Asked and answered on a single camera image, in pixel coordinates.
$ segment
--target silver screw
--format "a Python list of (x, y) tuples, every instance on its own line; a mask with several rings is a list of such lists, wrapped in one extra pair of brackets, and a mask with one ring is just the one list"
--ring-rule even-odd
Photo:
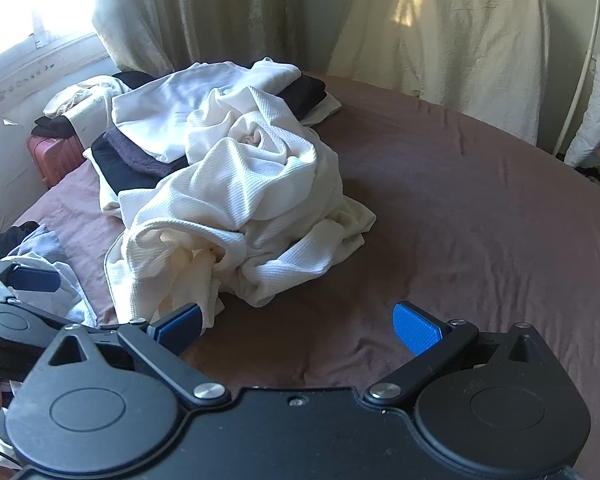
[(398, 397), (402, 390), (400, 386), (393, 383), (378, 383), (374, 384), (371, 388), (369, 388), (369, 393), (375, 399), (395, 399)]
[(306, 403), (307, 401), (302, 397), (292, 397), (291, 399), (289, 399), (289, 405), (293, 407), (304, 406)]
[(219, 383), (202, 383), (193, 389), (193, 394), (198, 399), (219, 399), (226, 392), (226, 388)]

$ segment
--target white pipe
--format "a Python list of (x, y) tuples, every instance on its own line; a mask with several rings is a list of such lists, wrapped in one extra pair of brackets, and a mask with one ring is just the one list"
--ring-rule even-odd
[(591, 39), (589, 40), (589, 48), (587, 49), (587, 55), (584, 60), (584, 65), (582, 66), (582, 72), (580, 73), (580, 80), (578, 81), (578, 87), (576, 88), (576, 94), (573, 96), (573, 101), (571, 102), (571, 108), (569, 108), (569, 113), (567, 114), (567, 118), (564, 121), (564, 126), (562, 127), (562, 131), (560, 132), (558, 141), (555, 143), (555, 148), (554, 148), (554, 153), (553, 153), (554, 156), (558, 155), (558, 151), (560, 150), (560, 148), (562, 147), (562, 143), (564, 142), (564, 136), (567, 134), (569, 126), (571, 126), (571, 121), (573, 121), (574, 113), (576, 113), (576, 107), (578, 106), (578, 102), (580, 101), (580, 96), (582, 95), (584, 79), (587, 76), (587, 70), (589, 69), (589, 65), (591, 63), (591, 57), (593, 56), (593, 46), (596, 43), (599, 22), (600, 22), (600, 0), (596, 0), (596, 13), (593, 18), (593, 30), (591, 31)]

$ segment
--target white wall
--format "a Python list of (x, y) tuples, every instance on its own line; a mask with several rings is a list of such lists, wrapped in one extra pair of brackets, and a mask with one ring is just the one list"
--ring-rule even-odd
[[(46, 191), (27, 151), (26, 140), (47, 102), (71, 84), (117, 71), (109, 57), (92, 62), (58, 78), (0, 115), (0, 232), (9, 228)], [(16, 125), (4, 124), (4, 120)]]
[[(308, 58), (305, 68), (324, 72), (353, 0), (303, 0)], [(553, 149), (571, 104), (589, 42), (595, 0), (547, 0), (551, 25), (550, 74), (542, 108), (539, 146)], [(595, 52), (600, 53), (600, 32)], [(589, 75), (566, 150), (589, 100)]]

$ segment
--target suitcase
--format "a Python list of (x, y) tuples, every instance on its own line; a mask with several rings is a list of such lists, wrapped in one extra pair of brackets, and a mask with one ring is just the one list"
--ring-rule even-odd
[(77, 135), (69, 139), (29, 136), (27, 148), (47, 189), (51, 189), (85, 161)]

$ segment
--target bed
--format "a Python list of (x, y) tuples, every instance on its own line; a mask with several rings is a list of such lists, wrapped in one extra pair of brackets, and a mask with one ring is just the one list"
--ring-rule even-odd
[[(182, 356), (243, 385), (365, 388), (412, 354), (392, 330), (410, 300), (482, 330), (526, 320), (557, 353), (592, 415), (576, 465), (600, 479), (600, 190), (563, 163), (462, 114), (398, 92), (324, 77), (344, 108), (316, 127), (340, 156), (345, 193), (378, 216), (365, 245), (324, 277), (261, 309), (235, 297)], [(100, 322), (115, 318), (103, 216), (89, 163), (18, 222), (58, 232)]]

